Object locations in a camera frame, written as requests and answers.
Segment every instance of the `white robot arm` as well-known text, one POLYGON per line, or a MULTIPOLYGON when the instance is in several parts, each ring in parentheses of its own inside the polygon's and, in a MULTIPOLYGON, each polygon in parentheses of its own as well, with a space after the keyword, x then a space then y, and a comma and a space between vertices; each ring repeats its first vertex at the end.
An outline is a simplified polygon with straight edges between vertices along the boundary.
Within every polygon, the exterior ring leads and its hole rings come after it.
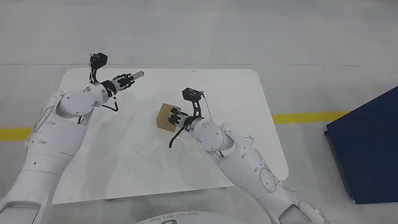
POLYGON ((329 223, 322 212, 307 201, 299 200, 295 193, 285 188, 273 175, 260 153, 232 125, 216 126, 209 119, 200 116, 199 100, 203 92, 185 89, 185 100, 191 101, 194 115, 172 110, 169 122, 188 131, 201 143, 217 163, 220 170, 236 186, 251 195, 265 210, 273 224, 287 223, 329 223), (223 151, 236 146, 235 151, 224 156, 223 151))
POLYGON ((143 72, 98 82, 96 70, 107 56, 91 56, 91 83, 84 89, 54 93, 29 136, 25 163, 11 190, 0 201, 1 224, 43 224, 52 213, 52 199, 61 175, 78 152, 95 107, 130 87, 143 72))

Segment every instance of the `small cardboard box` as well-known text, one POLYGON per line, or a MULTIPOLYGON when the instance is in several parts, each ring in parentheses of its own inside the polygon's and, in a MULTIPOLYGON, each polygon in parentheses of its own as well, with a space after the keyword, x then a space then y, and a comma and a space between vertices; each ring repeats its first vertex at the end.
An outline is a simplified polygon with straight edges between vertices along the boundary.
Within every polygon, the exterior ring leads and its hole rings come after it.
POLYGON ((164 129, 166 131, 171 131, 174 133, 176 126, 169 123, 169 117, 172 114, 171 110, 173 108, 176 108, 179 111, 181 111, 181 108, 179 108, 178 106, 172 106, 172 105, 163 103, 163 105, 160 108, 160 111, 157 115, 157 118, 156 118, 156 125, 158 128, 164 129))

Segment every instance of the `white table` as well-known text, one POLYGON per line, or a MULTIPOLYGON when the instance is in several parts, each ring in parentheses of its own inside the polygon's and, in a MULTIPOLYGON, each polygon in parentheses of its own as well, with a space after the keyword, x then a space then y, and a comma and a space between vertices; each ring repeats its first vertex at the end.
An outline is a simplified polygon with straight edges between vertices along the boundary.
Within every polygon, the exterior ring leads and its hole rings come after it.
MULTIPOLYGON (((81 149, 62 175, 54 204, 232 186, 188 133, 169 149, 173 134, 156 127, 162 103, 192 114, 192 104, 181 94, 187 87, 205 91, 215 123, 230 122, 242 135, 254 137, 253 145, 275 176, 286 179, 289 170, 256 72, 102 68, 97 78, 139 70, 145 76, 117 94, 117 113, 95 109, 81 149)), ((67 71, 60 88, 84 88, 89 73, 87 68, 67 71)), ((200 103, 202 115, 208 117, 205 102, 200 103)))

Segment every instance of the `floor marking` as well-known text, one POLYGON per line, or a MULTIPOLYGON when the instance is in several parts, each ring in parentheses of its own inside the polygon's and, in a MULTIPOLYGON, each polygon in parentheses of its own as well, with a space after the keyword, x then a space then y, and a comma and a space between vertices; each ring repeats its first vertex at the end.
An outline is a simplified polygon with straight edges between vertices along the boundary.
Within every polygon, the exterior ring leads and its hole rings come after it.
POLYGON ((274 124, 300 124, 311 122, 332 122, 349 111, 326 111, 320 113, 289 113, 289 114, 274 114, 274 124))
MULTIPOLYGON (((327 111, 319 113, 288 113, 273 114, 275 124, 300 124, 311 122, 332 122, 349 111, 327 111)), ((25 141, 32 128, 10 128, 0 129, 0 142, 25 141)))

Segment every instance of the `floor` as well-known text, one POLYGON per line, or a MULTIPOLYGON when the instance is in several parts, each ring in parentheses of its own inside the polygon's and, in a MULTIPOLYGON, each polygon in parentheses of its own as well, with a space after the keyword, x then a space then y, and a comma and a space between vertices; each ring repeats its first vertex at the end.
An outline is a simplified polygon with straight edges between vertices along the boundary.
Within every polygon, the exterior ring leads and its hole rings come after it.
MULTIPOLYGON (((109 67, 251 68, 271 112, 351 110, 398 82, 398 0, 0 0, 0 128, 31 126, 62 75, 90 53, 109 67)), ((285 184, 337 223, 397 223, 398 204, 355 205, 323 136, 277 126, 285 184)), ((24 159, 0 142, 0 195, 24 159)), ((235 187, 56 205, 51 223, 134 223, 199 210, 267 215, 235 187)))

